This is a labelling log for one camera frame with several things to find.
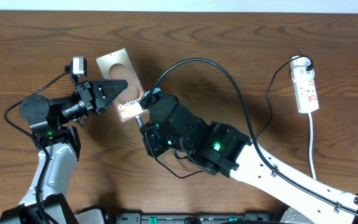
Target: brown tabletop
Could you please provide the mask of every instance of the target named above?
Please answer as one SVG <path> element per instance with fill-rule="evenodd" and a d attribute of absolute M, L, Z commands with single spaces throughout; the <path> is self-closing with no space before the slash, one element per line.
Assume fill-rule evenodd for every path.
<path fill-rule="evenodd" d="M 4 121 L 4 110 L 61 74 L 74 55 L 88 59 L 90 80 L 101 79 L 95 58 L 123 47 L 146 90 L 185 58 L 220 63 L 239 85 L 255 131 L 268 118 L 265 92 L 273 73 L 293 55 L 310 56 L 320 105 L 313 113 L 317 178 L 358 193 L 358 15 L 0 11 L 0 215 L 17 206 L 38 164 L 34 144 Z M 273 85 L 274 117 L 259 142 L 310 175 L 308 116 L 297 112 L 289 73 L 284 68 Z M 207 122 L 231 124 L 248 134 L 233 87 L 214 67 L 184 65 L 161 87 Z M 43 95 L 57 98 L 73 91 L 66 77 Z M 10 118 L 29 130 L 18 110 Z M 147 155 L 136 122 L 120 122 L 113 108 L 91 116 L 79 134 L 81 156 L 67 195 L 73 211 L 96 203 L 114 212 L 144 213 L 285 207 L 220 174 L 177 179 Z M 161 160 L 180 175 L 197 170 L 172 151 Z"/>

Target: power outlet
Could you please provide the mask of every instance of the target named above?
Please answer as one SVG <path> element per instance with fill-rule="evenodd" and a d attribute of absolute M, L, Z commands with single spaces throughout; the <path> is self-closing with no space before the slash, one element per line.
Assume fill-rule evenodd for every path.
<path fill-rule="evenodd" d="M 311 113 L 319 108 L 316 85 L 314 83 L 314 70 L 306 71 L 310 65 L 306 57 L 291 62 L 291 79 L 295 89 L 296 105 L 299 113 Z"/>

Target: rectangular box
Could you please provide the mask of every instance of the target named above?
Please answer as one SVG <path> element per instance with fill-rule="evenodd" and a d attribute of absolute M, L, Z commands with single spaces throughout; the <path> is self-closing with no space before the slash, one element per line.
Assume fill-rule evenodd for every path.
<path fill-rule="evenodd" d="M 127 80 L 128 82 L 128 88 L 113 101 L 122 122 L 147 112 L 147 110 L 142 110 L 139 104 L 144 90 L 126 49 L 98 57 L 96 63 L 104 80 Z"/>

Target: power adapter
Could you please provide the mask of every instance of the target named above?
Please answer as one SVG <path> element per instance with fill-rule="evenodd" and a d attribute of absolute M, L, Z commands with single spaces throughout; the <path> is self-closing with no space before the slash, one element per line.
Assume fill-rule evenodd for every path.
<path fill-rule="evenodd" d="M 299 57 L 290 62 L 291 79 L 299 113 L 311 113 L 319 108 L 316 85 L 314 84 L 314 69 L 311 63 L 307 57 Z"/>

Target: white power strip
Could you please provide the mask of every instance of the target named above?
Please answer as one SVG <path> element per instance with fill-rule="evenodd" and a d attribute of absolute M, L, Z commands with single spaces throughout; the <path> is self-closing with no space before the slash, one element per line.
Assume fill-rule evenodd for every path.
<path fill-rule="evenodd" d="M 300 57 L 290 63 L 291 78 L 299 113 L 311 113 L 319 108 L 316 86 L 314 84 L 314 69 L 306 71 L 306 67 L 310 63 L 310 60 L 306 57 Z"/>

